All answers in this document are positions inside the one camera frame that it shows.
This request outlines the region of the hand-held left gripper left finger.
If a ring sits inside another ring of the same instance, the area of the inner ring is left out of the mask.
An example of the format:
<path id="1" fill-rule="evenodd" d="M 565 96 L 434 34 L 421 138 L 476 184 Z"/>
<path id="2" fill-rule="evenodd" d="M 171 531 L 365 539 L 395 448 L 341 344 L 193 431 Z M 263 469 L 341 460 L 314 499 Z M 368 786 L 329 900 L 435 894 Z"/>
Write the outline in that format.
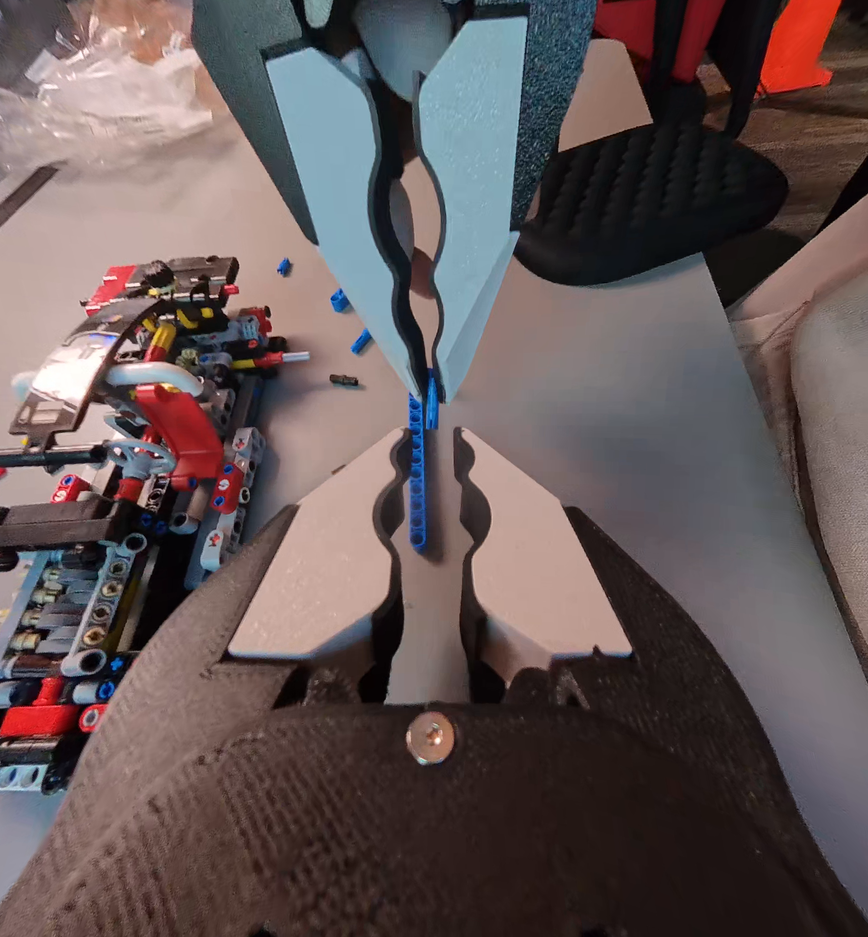
<path id="1" fill-rule="evenodd" d="M 401 563 L 412 437 L 395 428 L 294 507 L 228 656 L 343 673 L 369 703 L 385 701 L 403 636 Z"/>

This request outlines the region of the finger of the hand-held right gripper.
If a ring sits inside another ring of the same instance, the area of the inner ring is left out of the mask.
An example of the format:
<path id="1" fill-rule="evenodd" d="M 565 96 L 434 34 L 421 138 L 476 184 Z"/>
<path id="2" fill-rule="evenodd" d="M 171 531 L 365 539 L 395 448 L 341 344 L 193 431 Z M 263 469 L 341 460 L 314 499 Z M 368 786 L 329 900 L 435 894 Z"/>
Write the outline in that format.
<path id="1" fill-rule="evenodd" d="M 414 105 L 440 204 L 432 361 L 444 404 L 469 372 L 518 240 L 511 215 L 527 23 L 526 15 L 468 20 Z"/>
<path id="2" fill-rule="evenodd" d="M 390 205 L 400 152 L 384 138 L 373 87 L 319 50 L 274 57 L 265 70 L 323 260 L 389 365 L 420 396 L 428 363 Z"/>

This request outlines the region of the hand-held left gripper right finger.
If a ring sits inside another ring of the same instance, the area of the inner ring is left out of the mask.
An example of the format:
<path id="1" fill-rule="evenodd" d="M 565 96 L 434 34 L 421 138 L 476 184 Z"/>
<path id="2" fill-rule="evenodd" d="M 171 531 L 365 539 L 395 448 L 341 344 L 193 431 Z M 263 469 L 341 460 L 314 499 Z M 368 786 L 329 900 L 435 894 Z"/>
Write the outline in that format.
<path id="1" fill-rule="evenodd" d="M 460 634 L 473 699 L 520 673 L 633 647 L 560 499 L 469 428 L 454 430 L 462 564 Z"/>

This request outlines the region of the long blue lego beam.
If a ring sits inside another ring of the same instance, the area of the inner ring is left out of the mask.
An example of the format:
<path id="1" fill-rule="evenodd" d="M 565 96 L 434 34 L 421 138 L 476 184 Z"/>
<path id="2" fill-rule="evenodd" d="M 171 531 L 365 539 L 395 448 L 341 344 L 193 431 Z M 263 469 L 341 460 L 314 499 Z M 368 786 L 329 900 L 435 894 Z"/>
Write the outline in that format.
<path id="1" fill-rule="evenodd" d="M 428 548 L 428 481 L 426 463 L 425 411 L 418 398 L 408 396 L 408 428 L 412 436 L 408 477 L 408 536 L 413 550 L 424 554 Z"/>

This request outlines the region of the partly built lego car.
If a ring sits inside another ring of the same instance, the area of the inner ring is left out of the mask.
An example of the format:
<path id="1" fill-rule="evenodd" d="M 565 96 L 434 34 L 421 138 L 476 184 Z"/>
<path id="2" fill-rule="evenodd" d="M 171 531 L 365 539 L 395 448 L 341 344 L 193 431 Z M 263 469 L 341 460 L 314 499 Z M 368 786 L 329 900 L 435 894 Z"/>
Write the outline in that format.
<path id="1" fill-rule="evenodd" d="M 65 791 L 159 627 L 239 552 L 265 382 L 310 355 L 269 306 L 229 310 L 240 263 L 110 267 L 36 370 L 0 449 L 0 792 Z"/>

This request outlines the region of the clear plastic bags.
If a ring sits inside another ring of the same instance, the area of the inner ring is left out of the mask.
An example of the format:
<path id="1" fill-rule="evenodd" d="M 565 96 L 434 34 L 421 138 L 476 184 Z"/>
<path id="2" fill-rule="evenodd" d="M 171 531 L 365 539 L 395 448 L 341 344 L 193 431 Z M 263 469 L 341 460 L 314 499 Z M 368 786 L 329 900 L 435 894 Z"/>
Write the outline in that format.
<path id="1" fill-rule="evenodd" d="M 110 25 L 44 50 L 25 85 L 0 84 L 0 178 L 44 166 L 114 168 L 206 133 L 222 116 L 179 24 Z"/>

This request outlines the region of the black office chair seat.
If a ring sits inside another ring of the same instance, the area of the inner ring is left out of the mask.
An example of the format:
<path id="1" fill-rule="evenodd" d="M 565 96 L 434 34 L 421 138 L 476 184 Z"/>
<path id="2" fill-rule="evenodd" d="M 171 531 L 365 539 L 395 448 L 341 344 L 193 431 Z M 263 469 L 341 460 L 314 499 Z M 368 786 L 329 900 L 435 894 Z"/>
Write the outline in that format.
<path id="1" fill-rule="evenodd" d="M 568 286 L 604 285 L 766 226 L 785 174 L 737 139 L 748 120 L 778 2 L 724 2 L 707 52 L 731 86 L 724 129 L 672 92 L 691 2 L 656 2 L 643 93 L 652 122 L 568 148 L 548 162 L 517 260 Z"/>

